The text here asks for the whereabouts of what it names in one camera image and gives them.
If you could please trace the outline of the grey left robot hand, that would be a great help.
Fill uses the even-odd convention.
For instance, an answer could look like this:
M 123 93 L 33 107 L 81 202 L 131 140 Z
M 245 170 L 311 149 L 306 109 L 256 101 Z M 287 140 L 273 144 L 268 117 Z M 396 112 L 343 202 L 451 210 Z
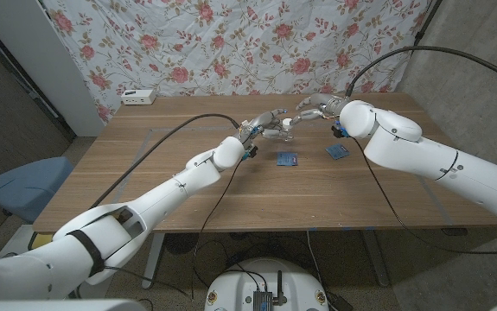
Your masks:
M 243 121 L 239 127 L 237 138 L 245 146 L 252 144 L 253 140 L 261 135 L 265 139 L 282 139 L 290 141 L 294 138 L 290 126 L 284 125 L 279 115 L 286 113 L 284 108 L 267 111 L 251 121 Z

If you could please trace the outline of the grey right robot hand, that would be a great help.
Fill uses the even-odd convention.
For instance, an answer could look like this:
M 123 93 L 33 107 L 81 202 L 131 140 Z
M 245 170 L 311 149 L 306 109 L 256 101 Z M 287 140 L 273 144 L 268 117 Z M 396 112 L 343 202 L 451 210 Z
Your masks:
M 348 104 L 349 97 L 339 97 L 329 93 L 314 93 L 303 99 L 297 106 L 299 113 L 292 118 L 290 125 L 318 118 L 338 118 Z

